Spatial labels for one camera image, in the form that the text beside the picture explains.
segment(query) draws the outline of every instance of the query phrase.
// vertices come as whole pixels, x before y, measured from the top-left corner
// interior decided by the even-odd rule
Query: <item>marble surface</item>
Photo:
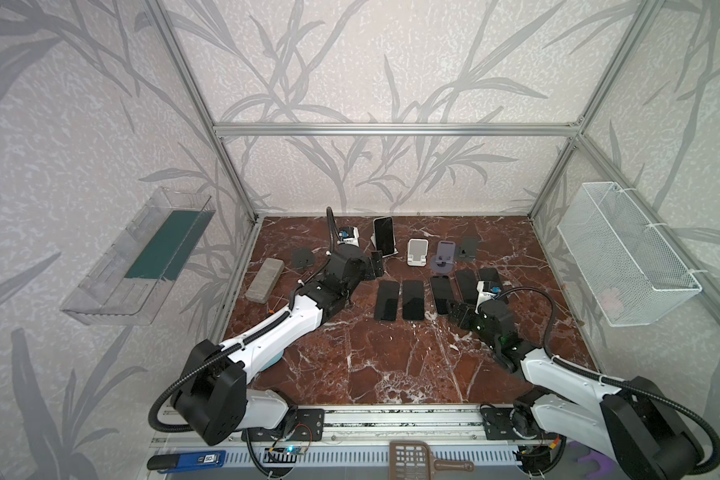
[[[360,247],[370,254],[372,218],[337,217],[341,226],[357,226]],[[565,303],[560,287],[524,216],[396,216],[394,235],[399,254],[384,259],[380,280],[422,280],[426,318],[408,322],[398,312],[395,322],[374,320],[377,281],[363,282],[352,305],[286,349],[282,360],[252,382],[256,389],[279,389],[300,404],[511,402],[531,388],[507,374],[490,358],[489,349],[468,331],[437,316],[429,287],[429,267],[406,264],[411,238],[429,240],[429,255],[437,242],[462,236],[481,238],[476,261],[457,263],[456,270],[496,267],[507,286],[536,286],[549,292],[560,308],[552,349],[563,358],[593,368],[593,363]],[[268,217],[256,242],[244,289],[267,257],[286,268],[266,305],[250,302],[243,293],[235,305],[227,336],[240,334],[264,320],[269,310],[283,307],[299,278],[307,278],[325,259],[328,228],[325,217]],[[306,246],[316,253],[316,265],[292,268],[291,251]],[[449,274],[459,298],[454,274]],[[516,293],[510,299],[521,335],[540,342],[549,307],[536,293]]]

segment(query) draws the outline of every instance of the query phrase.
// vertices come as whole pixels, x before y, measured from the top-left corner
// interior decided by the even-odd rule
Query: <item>wallpaper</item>
[[[557,182],[534,226],[579,330],[599,368],[624,379],[644,376],[664,395],[699,413],[720,435],[720,327],[698,299],[691,299],[658,322],[613,328],[586,285],[573,256],[557,232],[582,182],[604,181],[589,159],[576,153]],[[694,433],[709,451],[710,441]],[[720,480],[720,467],[697,478]]]
[[[576,121],[638,4],[165,1],[216,122]],[[526,214],[561,139],[226,142],[266,213]]]
[[[146,412],[251,228],[199,124],[140,3],[0,1],[0,478],[133,478],[144,461]],[[216,214],[152,325],[60,312],[158,186]]]
[[[559,137],[238,138],[227,151],[272,214],[525,215]],[[305,157],[307,162],[292,159]]]
[[[720,284],[720,1],[664,7],[587,134]]]

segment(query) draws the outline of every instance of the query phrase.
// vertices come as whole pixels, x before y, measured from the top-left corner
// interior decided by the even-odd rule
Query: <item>light blue object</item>
[[[264,368],[262,370],[267,370],[270,366],[273,366],[276,363],[278,363],[280,361],[280,359],[282,358],[282,353],[283,353],[283,350],[280,350],[280,353],[278,353],[277,355],[272,357],[272,359],[269,360],[266,365],[264,365]]]

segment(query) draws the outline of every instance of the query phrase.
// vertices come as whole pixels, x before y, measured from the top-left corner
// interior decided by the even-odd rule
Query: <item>wall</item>
[[[639,2],[165,4],[216,122],[571,122]],[[562,143],[468,142],[251,137],[228,138],[227,148],[265,212],[331,204],[343,213],[525,214]],[[442,181],[424,195],[432,180]]]
[[[134,478],[250,230],[139,2],[0,2],[0,478]],[[151,326],[59,311],[154,189],[217,212]]]
[[[666,2],[587,135],[720,282],[720,2]],[[557,233],[581,182],[600,180],[576,154],[535,220],[590,350],[610,374],[658,381],[720,434],[717,322],[691,299],[650,326],[609,326]]]

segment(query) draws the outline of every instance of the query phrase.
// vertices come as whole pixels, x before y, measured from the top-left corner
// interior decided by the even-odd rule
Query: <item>brown slotted scoop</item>
[[[432,480],[441,470],[474,472],[474,464],[437,460],[424,442],[390,442],[389,480]]]

